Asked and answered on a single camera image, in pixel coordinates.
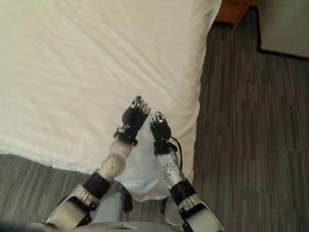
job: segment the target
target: white bed sheet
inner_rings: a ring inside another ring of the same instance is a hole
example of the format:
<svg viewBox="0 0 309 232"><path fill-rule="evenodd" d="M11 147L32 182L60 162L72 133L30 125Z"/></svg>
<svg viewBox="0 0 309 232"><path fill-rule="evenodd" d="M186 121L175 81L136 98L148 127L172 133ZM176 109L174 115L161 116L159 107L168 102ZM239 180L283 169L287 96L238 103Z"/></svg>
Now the white bed sheet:
<svg viewBox="0 0 309 232"><path fill-rule="evenodd" d="M192 180L206 36L220 3L1 1L0 154L91 173L140 94L166 116ZM117 180L136 200L167 196L147 125L137 139Z"/></svg>

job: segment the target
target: black joint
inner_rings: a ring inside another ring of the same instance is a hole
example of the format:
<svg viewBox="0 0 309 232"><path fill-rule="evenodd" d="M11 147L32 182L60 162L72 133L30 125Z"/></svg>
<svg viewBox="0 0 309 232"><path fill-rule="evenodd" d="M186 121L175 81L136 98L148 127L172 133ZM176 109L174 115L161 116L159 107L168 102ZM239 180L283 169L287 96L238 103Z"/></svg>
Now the black joint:
<svg viewBox="0 0 309 232"><path fill-rule="evenodd" d="M87 214L77 225L77 227L79 226L84 226L87 225L89 222L92 221L92 218L90 216L90 214Z"/></svg>
<svg viewBox="0 0 309 232"><path fill-rule="evenodd" d="M169 192L171 193L177 206L186 198L190 197L193 194L196 194L194 188L188 180L178 182L170 189Z"/></svg>
<svg viewBox="0 0 309 232"><path fill-rule="evenodd" d="M136 135L137 131L131 131L129 129L125 129L125 132L119 132L119 130L117 130L114 134L114 138L116 136L119 136L119 139L121 139L123 142L127 144L133 144L134 146L136 146L138 142L135 139Z"/></svg>
<svg viewBox="0 0 309 232"><path fill-rule="evenodd" d="M164 155L170 152L169 143L165 140L158 140L154 142L154 154L157 155Z"/></svg>
<svg viewBox="0 0 309 232"><path fill-rule="evenodd" d="M110 189L111 184L99 173L94 172L84 183L83 187L96 198L101 199Z"/></svg>
<svg viewBox="0 0 309 232"><path fill-rule="evenodd" d="M185 211L185 209L181 208L179 211L179 214L183 220L186 220L187 218L191 217L192 215L194 215L195 213L197 213L198 211L202 209L206 209L206 207L205 205L200 203L200 204L195 205L192 209L188 211Z"/></svg>
<svg viewBox="0 0 309 232"><path fill-rule="evenodd" d="M193 232L191 226L189 225L189 223L187 221L184 221L183 224L183 231L184 232Z"/></svg>

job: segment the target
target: mattress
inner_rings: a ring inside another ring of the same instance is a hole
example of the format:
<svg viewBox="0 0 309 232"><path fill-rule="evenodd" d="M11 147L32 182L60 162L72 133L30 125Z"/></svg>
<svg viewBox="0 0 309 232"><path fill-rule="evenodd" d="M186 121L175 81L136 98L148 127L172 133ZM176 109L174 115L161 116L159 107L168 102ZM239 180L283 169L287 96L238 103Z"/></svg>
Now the mattress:
<svg viewBox="0 0 309 232"><path fill-rule="evenodd" d="M220 3L1 1L0 154L92 173L139 94L150 117L167 118L192 181L206 36ZM116 180L138 201L163 198L146 124L137 140Z"/></svg>

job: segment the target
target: wall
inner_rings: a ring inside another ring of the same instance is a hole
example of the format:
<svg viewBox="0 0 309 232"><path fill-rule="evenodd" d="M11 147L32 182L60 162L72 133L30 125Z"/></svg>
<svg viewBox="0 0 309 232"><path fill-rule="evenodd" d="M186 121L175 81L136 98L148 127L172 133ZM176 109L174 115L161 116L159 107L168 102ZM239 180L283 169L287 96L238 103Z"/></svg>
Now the wall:
<svg viewBox="0 0 309 232"><path fill-rule="evenodd" d="M254 0L261 26L261 48L309 57L309 1Z"/></svg>

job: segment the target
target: black cable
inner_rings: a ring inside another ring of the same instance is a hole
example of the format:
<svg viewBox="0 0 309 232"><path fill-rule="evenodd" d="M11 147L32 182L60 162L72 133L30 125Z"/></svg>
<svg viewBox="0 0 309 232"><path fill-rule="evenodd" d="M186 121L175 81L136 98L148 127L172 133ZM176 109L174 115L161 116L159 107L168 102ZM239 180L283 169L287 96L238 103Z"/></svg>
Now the black cable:
<svg viewBox="0 0 309 232"><path fill-rule="evenodd" d="M180 152L180 164L179 164L179 167L181 170L183 170L183 151L182 151L182 146L180 145L180 143L178 142L177 139L175 139L174 137L171 136L171 138L173 140L175 140L175 142L177 143L177 146L179 148L179 152Z"/></svg>

